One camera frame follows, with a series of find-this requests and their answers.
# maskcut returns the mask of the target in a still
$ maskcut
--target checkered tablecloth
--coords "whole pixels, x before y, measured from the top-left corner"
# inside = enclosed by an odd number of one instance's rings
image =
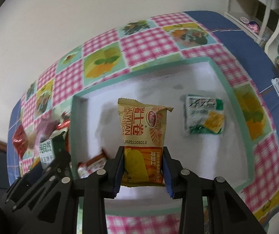
[[[151,17],[154,27],[142,29],[136,33],[119,37],[120,28],[107,31],[87,42],[80,51],[82,56],[73,63],[60,67],[60,62],[54,63],[37,80],[37,90],[53,80],[52,108],[62,104],[67,98],[79,91],[98,83],[116,78],[132,72],[137,66],[153,63],[177,55],[179,59],[207,56],[221,69],[227,81],[233,88],[249,84],[259,98],[267,118],[270,121],[271,131],[264,138],[254,145],[255,156],[255,180],[246,187],[241,196],[251,211],[260,210],[264,204],[269,202],[279,189],[279,142],[276,136],[275,125],[272,116],[266,107],[254,82],[243,69],[229,50],[210,33],[202,24],[197,23],[185,13],[173,13]],[[192,47],[182,47],[163,27],[180,26],[184,23],[198,24],[198,29],[207,31],[210,43]],[[96,78],[88,84],[84,84],[84,61],[99,49],[115,43],[113,49],[119,49],[122,54],[120,61],[121,68],[111,74]],[[21,108],[23,112],[22,124],[25,129],[37,127],[40,117],[34,117],[36,95],[28,100],[23,95]],[[107,217],[109,233],[177,233],[176,216],[156,217]]]

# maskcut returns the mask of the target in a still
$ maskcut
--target blue cloth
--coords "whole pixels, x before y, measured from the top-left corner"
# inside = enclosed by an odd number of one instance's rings
[[[9,120],[8,140],[7,140],[7,172],[9,184],[11,185],[18,177],[19,171],[19,157],[12,145],[12,137],[16,129],[20,125],[20,100],[12,110]]]
[[[271,82],[279,77],[279,71],[271,60],[252,38],[222,15],[212,11],[186,13],[213,31],[247,71],[272,114],[279,139],[279,98]]]

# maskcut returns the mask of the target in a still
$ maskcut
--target yellow snack wrapper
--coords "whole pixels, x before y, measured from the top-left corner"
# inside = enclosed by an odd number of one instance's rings
[[[162,184],[162,149],[167,111],[172,107],[142,104],[134,99],[118,100],[124,139],[124,183]]]

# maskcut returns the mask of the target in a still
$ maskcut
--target vegetable print on tablecloth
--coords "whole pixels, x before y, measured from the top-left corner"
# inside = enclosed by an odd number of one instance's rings
[[[201,56],[209,56],[215,61],[237,93],[254,143],[255,156],[255,180],[240,195],[258,220],[264,222],[267,214],[279,207],[279,142],[273,119],[253,81],[236,58],[205,26],[185,13],[129,23],[69,52],[40,76],[29,89],[28,98],[23,95],[23,127],[28,131],[31,126],[35,129],[41,118],[39,115],[34,120],[36,94],[32,96],[33,88],[41,89],[51,80],[53,104],[44,115],[50,112],[54,115],[55,106],[69,101],[86,87],[160,62]]]

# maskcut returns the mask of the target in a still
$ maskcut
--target yellow cracker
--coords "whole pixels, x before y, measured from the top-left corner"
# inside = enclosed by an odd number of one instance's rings
[[[224,115],[210,111],[209,116],[203,126],[214,133],[218,133],[223,125]]]

